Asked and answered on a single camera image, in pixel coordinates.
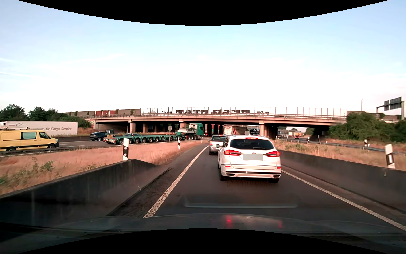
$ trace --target rear bumper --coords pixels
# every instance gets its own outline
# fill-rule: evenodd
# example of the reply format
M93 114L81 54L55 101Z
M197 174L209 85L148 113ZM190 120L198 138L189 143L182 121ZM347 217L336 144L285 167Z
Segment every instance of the rear bumper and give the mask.
M223 176L229 177L248 177L248 178L280 178L281 168L276 170L249 170L249 169L234 169L221 165L221 173Z

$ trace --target brake light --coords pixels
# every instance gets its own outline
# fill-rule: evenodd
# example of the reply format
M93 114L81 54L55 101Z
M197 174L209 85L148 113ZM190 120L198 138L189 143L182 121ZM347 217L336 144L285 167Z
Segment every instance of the brake light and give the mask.
M226 150L226 151L223 151L223 154L225 154L225 155L239 156L239 155L240 155L240 152L234 151L234 150Z
M270 152L270 153L266 153L266 156L267 157L279 157L280 153L277 152L277 151L273 151L273 152Z

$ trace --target white box truck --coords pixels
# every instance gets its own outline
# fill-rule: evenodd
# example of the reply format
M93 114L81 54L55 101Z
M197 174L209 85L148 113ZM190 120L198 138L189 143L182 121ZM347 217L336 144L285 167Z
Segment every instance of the white box truck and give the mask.
M0 122L0 126L17 126L29 128L32 130L41 130L50 136L69 136L78 133L78 122L59 122L59 121L5 121Z
M232 126L232 125L223 126L223 134L248 135L248 133L246 134L245 132L250 133L247 127Z

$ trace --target tire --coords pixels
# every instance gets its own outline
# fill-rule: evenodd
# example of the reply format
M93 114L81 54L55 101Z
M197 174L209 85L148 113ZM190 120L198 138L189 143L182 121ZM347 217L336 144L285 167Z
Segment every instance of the tire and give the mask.
M219 180L222 182L225 182L228 180L228 178L226 176L222 175L222 170L220 170L220 169L219 169Z

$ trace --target concrete barrier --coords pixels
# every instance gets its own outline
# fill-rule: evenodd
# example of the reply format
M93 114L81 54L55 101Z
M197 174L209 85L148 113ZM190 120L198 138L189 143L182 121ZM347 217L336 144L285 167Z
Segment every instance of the concrete barrier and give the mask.
M280 153L284 166L406 212L406 171L289 151Z
M30 231L106 216L166 170L131 159L0 196L0 242L19 235L10 224Z

